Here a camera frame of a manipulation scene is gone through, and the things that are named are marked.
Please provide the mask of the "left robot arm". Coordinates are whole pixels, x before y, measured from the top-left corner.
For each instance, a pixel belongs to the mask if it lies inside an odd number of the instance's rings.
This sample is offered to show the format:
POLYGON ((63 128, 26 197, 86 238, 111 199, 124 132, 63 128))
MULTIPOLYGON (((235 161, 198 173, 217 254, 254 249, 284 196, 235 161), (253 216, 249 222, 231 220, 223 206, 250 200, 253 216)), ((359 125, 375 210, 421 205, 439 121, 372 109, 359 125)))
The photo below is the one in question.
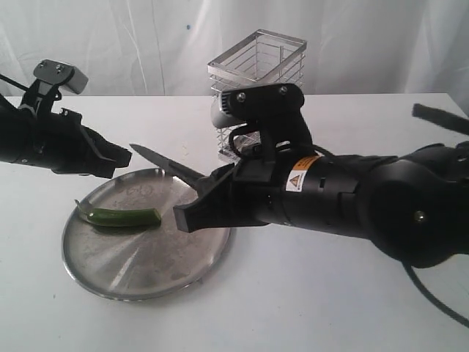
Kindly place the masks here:
POLYGON ((82 115, 62 109, 36 117, 1 97, 1 161, 49 169, 58 175, 111 179, 129 166, 131 151, 81 123, 82 115))

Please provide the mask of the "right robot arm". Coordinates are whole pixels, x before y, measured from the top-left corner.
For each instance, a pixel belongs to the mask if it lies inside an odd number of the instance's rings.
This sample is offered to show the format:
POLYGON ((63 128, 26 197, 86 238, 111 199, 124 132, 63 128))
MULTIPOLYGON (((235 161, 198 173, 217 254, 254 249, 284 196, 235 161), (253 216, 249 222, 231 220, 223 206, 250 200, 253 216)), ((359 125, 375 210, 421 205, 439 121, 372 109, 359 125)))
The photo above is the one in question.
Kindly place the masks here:
POLYGON ((257 159, 199 180, 174 208, 184 232, 281 224, 364 238, 417 268, 468 253, 468 143, 403 156, 319 155, 285 149, 271 170, 257 159))

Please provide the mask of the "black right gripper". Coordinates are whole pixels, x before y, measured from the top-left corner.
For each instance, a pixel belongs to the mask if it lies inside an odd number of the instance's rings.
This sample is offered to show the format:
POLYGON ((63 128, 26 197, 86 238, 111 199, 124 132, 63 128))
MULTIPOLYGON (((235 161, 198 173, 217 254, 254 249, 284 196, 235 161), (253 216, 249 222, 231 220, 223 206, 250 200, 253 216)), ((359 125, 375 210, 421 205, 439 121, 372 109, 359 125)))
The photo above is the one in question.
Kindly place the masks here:
POLYGON ((263 227, 359 230, 356 209, 360 155, 280 153, 271 170, 259 160, 239 161, 196 178, 198 198, 174 206, 177 229, 263 227))

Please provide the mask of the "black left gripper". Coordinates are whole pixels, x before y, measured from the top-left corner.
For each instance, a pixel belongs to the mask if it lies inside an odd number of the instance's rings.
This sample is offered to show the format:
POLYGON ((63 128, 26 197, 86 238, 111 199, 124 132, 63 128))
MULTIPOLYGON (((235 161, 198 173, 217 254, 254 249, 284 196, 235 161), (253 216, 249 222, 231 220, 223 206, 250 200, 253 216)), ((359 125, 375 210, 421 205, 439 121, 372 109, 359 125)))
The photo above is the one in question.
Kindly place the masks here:
POLYGON ((116 168, 129 166, 131 151, 83 126, 81 120, 79 113, 67 109, 35 118, 26 110, 2 108, 1 161, 50 169, 58 175, 101 178, 112 177, 114 162, 116 168), (95 158, 91 140, 106 158, 95 158))

